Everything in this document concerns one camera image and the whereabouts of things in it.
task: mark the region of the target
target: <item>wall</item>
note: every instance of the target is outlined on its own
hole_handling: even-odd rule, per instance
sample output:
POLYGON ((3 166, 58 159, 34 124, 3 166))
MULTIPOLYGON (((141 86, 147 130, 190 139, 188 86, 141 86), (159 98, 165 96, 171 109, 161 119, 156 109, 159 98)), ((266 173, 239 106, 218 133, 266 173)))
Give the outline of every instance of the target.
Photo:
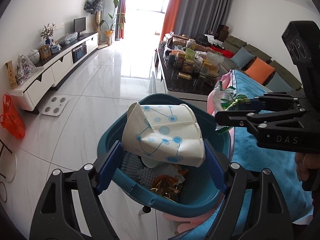
POLYGON ((296 20, 320 26, 319 13, 284 0, 233 0, 226 25, 230 35, 267 53, 301 80, 281 39, 289 22, 296 20))
MULTIPOLYGON (((10 60, 16 65, 19 54, 27 55, 38 49, 42 42, 40 33, 48 23, 65 24, 55 31, 59 39, 73 32, 73 19, 87 17, 87 32, 93 32, 94 17, 84 11, 86 0, 12 0, 0 19, 0 97, 9 89, 4 64, 10 60)), ((0 125, 0 138, 7 133, 0 125)))

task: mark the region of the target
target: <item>floor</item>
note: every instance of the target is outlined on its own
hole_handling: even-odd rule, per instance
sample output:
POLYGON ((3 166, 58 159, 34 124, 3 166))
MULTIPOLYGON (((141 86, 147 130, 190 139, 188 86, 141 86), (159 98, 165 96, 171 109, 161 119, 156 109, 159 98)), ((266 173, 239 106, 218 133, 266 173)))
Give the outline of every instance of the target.
MULTIPOLYGON (((8 145, 18 164, 13 182, 4 182, 8 201, 2 205, 27 239, 51 172, 57 168, 74 171, 93 163, 101 135, 133 102, 149 95, 156 43, 143 48, 142 44, 143 39, 116 41, 90 56, 58 91, 49 91, 40 101, 39 111, 51 96, 66 95, 69 101, 59 117, 23 114, 26 135, 22 140, 10 139, 8 145)), ((5 166, 6 158, 8 153, 1 157, 0 165, 5 166)), ((90 235, 76 191, 73 198, 81 231, 90 235)), ((177 230, 177 224, 164 220, 159 211, 139 216, 142 206, 113 182, 100 200, 121 240, 165 240, 177 230)))

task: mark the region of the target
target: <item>white drawer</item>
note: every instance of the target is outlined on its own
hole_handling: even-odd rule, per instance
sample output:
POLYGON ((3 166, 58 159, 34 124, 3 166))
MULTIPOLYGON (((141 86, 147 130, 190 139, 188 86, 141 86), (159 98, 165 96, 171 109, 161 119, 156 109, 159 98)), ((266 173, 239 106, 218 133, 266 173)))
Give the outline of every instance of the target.
POLYGON ((52 68, 46 69, 27 89, 28 95, 34 106, 38 104, 40 99, 49 90, 54 83, 52 68))
POLYGON ((90 53, 93 48, 98 46, 98 36, 94 36, 93 38, 87 40, 85 44, 87 45, 87 53, 90 53))
POLYGON ((55 80, 58 80, 65 71, 73 65, 72 52, 61 57, 57 62, 51 65, 55 80))

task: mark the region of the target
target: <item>monitor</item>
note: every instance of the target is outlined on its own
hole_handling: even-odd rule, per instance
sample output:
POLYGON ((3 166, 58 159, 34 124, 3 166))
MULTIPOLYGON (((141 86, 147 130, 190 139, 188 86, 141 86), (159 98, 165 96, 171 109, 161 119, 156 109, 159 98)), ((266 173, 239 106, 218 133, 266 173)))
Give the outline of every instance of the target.
POLYGON ((85 31, 85 17, 84 18, 79 18, 79 19, 74 19, 73 20, 73 25, 75 28, 75 32, 78 33, 78 37, 83 36, 83 34, 81 35, 81 32, 85 31))

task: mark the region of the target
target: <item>blue blanket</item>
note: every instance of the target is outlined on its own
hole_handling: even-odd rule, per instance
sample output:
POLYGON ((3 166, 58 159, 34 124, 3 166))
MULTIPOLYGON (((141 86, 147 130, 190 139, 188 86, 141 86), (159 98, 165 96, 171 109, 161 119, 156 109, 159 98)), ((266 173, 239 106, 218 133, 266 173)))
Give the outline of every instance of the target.
MULTIPOLYGON (((240 94, 244 94, 248 98, 261 96, 267 91, 253 79, 237 70, 234 70, 233 73, 233 86, 240 94)), ((301 187, 301 182, 297 179, 295 153, 259 148, 255 137, 248 133, 246 128, 238 127, 235 128, 233 152, 231 161, 241 164, 247 170, 259 172, 264 168, 272 170, 284 195, 292 222, 312 214, 311 192, 305 192, 301 187)), ((234 235, 243 230, 250 199, 251 191, 247 190, 234 235)), ((198 227, 171 239, 203 240, 217 213, 218 210, 198 227)))

